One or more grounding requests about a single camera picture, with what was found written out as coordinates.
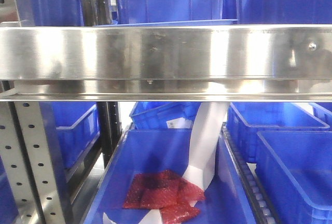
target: perforated metal post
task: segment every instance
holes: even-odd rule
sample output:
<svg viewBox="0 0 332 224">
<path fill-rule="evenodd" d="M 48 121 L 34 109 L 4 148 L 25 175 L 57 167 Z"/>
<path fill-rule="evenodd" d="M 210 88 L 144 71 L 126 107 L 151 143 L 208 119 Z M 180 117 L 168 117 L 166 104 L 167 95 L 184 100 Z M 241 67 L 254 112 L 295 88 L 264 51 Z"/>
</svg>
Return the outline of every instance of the perforated metal post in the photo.
<svg viewBox="0 0 332 224">
<path fill-rule="evenodd" d="M 49 102 L 15 102 L 46 223 L 72 223 L 56 125 Z"/>
<path fill-rule="evenodd" d="M 0 82 L 0 92 L 6 87 L 6 82 Z M 0 102 L 0 156 L 23 224 L 45 223 L 15 106 L 10 102 Z"/>
</svg>

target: crate rim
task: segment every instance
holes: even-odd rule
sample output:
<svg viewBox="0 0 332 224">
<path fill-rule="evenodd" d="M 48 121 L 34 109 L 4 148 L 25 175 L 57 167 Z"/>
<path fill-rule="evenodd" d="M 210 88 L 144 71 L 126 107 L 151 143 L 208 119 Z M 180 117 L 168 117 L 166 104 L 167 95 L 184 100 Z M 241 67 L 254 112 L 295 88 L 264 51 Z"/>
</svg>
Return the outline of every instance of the crate rim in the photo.
<svg viewBox="0 0 332 224">
<path fill-rule="evenodd" d="M 297 107 L 300 111 L 303 111 L 306 115 L 308 115 L 309 117 L 315 119 L 317 122 L 321 123 L 323 126 L 321 127 L 302 127 L 302 126 L 298 126 L 298 127 L 280 127 L 278 125 L 264 125 L 264 124 L 249 124 L 245 118 L 242 116 L 242 114 L 238 111 L 238 109 L 234 106 L 233 102 L 230 103 L 230 106 L 235 112 L 236 114 L 239 116 L 239 118 L 241 119 L 241 121 L 244 123 L 245 126 L 247 127 L 251 127 L 251 128 L 287 128 L 287 129 L 298 129 L 298 128 L 312 128 L 312 129 L 323 129 L 323 130 L 328 130 L 330 128 L 330 125 L 328 125 L 327 123 L 325 123 L 324 121 L 320 120 L 319 118 L 317 118 L 316 116 L 311 115 L 310 113 L 308 113 L 307 111 L 303 110 L 301 107 L 299 107 L 298 105 L 292 103 L 292 102 L 285 102 L 285 103 L 289 103 L 294 105 L 295 107 Z"/>
<path fill-rule="evenodd" d="M 170 103 L 166 103 L 166 104 L 164 104 L 164 105 L 162 105 L 162 106 L 158 106 L 158 107 L 155 107 L 155 108 L 152 108 L 152 109 L 145 110 L 145 111 L 142 111 L 142 112 L 140 112 L 140 113 L 134 114 L 134 111 L 136 110 L 136 107 L 137 107 L 137 105 L 138 105 L 140 102 L 142 102 L 142 101 L 137 101 L 137 102 L 135 103 L 133 109 L 131 110 L 131 112 L 130 112 L 130 114 L 129 114 L 129 117 L 132 118 L 132 117 L 135 117 L 135 116 L 138 116 L 138 115 L 141 115 L 141 114 L 145 114 L 145 113 L 147 113 L 147 112 L 149 112 L 149 111 L 151 111 L 151 110 L 155 110 L 155 109 L 158 110 L 158 109 L 160 109 L 160 108 L 162 108 L 162 107 L 165 107 L 165 106 L 169 106 L 169 105 L 172 105 L 172 104 L 181 103 L 181 102 L 170 102 Z"/>
<path fill-rule="evenodd" d="M 88 115 L 90 115 L 95 109 L 97 108 L 96 105 L 91 106 L 81 117 L 79 117 L 78 120 L 75 121 L 75 123 L 73 123 L 70 127 L 57 127 L 57 130 L 71 130 L 75 127 L 77 127 L 77 125 Z"/>
</svg>

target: stainless steel shelf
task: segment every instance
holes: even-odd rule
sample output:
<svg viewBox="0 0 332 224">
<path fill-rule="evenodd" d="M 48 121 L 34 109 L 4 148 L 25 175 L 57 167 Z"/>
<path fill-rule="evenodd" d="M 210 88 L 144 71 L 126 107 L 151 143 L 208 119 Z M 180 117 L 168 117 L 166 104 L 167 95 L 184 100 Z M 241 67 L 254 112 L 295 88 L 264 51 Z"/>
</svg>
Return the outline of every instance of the stainless steel shelf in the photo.
<svg viewBox="0 0 332 224">
<path fill-rule="evenodd" d="M 332 100 L 332 25 L 4 27 L 1 101 Z"/>
</svg>

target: metal frame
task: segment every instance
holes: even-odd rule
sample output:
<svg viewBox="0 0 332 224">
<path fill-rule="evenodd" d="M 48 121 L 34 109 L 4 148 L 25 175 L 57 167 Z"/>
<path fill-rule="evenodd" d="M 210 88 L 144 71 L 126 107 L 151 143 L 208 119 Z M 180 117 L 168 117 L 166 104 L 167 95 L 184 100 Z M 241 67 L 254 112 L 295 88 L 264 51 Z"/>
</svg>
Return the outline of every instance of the metal frame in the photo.
<svg viewBox="0 0 332 224">
<path fill-rule="evenodd" d="M 23 224 L 45 223 L 14 103 L 0 103 L 0 140 L 0 156 Z"/>
<path fill-rule="evenodd" d="M 86 26 L 110 23 L 108 0 L 82 5 Z M 116 100 L 332 100 L 332 25 L 20 28 L 29 0 L 0 7 L 0 155 L 24 224 L 72 222 L 100 147 L 106 165 L 120 138 Z M 50 104 L 35 102 L 49 100 L 101 101 L 70 192 Z"/>
<path fill-rule="evenodd" d="M 332 25 L 2 28 L 0 79 L 15 88 L 0 100 L 332 100 L 331 32 Z"/>
</svg>

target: white paper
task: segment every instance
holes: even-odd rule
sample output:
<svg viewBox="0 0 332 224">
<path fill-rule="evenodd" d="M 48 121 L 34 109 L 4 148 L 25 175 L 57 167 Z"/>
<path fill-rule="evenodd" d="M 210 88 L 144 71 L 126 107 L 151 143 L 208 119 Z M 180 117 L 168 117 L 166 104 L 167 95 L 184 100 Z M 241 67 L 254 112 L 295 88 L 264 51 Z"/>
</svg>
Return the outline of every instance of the white paper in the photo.
<svg viewBox="0 0 332 224">
<path fill-rule="evenodd" d="M 228 107 L 225 102 L 203 102 L 193 123 L 188 168 L 183 178 L 203 190 L 208 188 L 215 173 L 216 146 Z M 140 224 L 162 224 L 160 211 L 149 211 Z"/>
<path fill-rule="evenodd" d="M 110 220 L 106 213 L 103 213 L 103 224 L 116 224 L 116 223 Z"/>
</svg>

